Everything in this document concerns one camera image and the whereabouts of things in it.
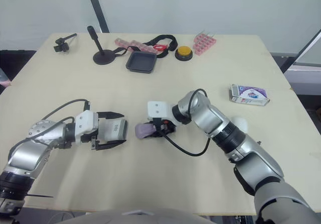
pink pill organizer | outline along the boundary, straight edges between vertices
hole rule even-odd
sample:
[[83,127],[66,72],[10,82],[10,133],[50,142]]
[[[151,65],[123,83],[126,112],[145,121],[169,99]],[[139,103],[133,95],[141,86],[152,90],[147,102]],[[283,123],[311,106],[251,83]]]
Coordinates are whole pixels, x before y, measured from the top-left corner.
[[200,33],[194,38],[194,45],[193,45],[194,52],[196,55],[200,56],[205,51],[207,51],[210,47],[212,47],[215,43],[216,43],[216,39],[204,33]]

black tray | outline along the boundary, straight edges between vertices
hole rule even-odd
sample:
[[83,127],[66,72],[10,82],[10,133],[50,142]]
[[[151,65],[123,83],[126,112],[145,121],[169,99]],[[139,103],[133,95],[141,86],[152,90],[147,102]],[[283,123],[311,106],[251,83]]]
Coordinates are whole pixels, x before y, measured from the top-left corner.
[[132,72],[151,73],[155,63],[155,53],[134,51],[126,63],[126,68]]

purple box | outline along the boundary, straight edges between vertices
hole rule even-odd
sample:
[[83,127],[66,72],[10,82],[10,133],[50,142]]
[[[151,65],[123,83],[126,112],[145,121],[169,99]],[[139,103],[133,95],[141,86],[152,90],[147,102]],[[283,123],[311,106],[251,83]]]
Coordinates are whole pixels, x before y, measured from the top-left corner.
[[270,99],[266,91],[259,87],[249,87],[233,84],[231,87],[230,100],[237,103],[265,106]]

black microphone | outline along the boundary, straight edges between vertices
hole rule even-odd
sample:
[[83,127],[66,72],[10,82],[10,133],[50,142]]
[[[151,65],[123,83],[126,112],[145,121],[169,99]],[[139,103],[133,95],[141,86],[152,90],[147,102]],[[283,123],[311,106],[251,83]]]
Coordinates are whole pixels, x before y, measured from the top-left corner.
[[98,41],[98,36],[96,34],[96,31],[92,26],[88,26],[87,30],[90,34],[91,39],[94,40],[99,50],[99,52],[96,52],[92,58],[94,62],[97,63],[98,65],[106,65],[108,63],[111,63],[115,59],[115,53],[111,50],[102,49]]
[[101,55],[105,55],[104,51],[102,50],[102,47],[98,41],[98,36],[97,33],[95,31],[95,29],[92,26],[88,26],[87,30],[89,32],[89,35],[91,36],[91,39],[94,40],[94,42],[96,43],[96,46],[98,47],[98,50],[100,52]]

table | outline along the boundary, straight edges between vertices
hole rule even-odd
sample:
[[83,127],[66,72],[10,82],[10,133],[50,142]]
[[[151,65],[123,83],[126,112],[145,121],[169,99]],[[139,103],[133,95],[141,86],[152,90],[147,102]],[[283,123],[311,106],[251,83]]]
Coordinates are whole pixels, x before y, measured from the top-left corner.
[[[202,157],[179,152],[164,139],[139,140],[134,126],[147,118],[147,101],[176,103],[204,88],[228,117],[248,121],[249,135],[281,165],[285,180],[311,207],[321,211],[321,136],[257,36],[216,35],[217,43],[188,62],[174,52],[158,59],[151,74],[130,72],[129,57],[109,65],[92,61],[97,51],[89,34],[79,34],[66,53],[56,53],[52,34],[0,96],[0,168],[12,145],[30,126],[57,106],[76,98],[91,101],[92,111],[123,113],[129,121],[127,142],[114,149],[91,151],[90,145],[53,150],[47,166],[26,197],[26,207],[96,211],[120,207],[169,207],[197,214],[255,214],[253,197],[245,193],[224,153],[214,142]],[[154,34],[98,34],[104,49],[114,40],[140,42]],[[192,47],[193,35],[175,35]],[[262,87],[271,102],[252,106],[229,101],[232,83]],[[52,116],[58,121],[82,111],[74,103]],[[194,124],[179,127],[171,138],[191,152],[203,149],[206,136]]]

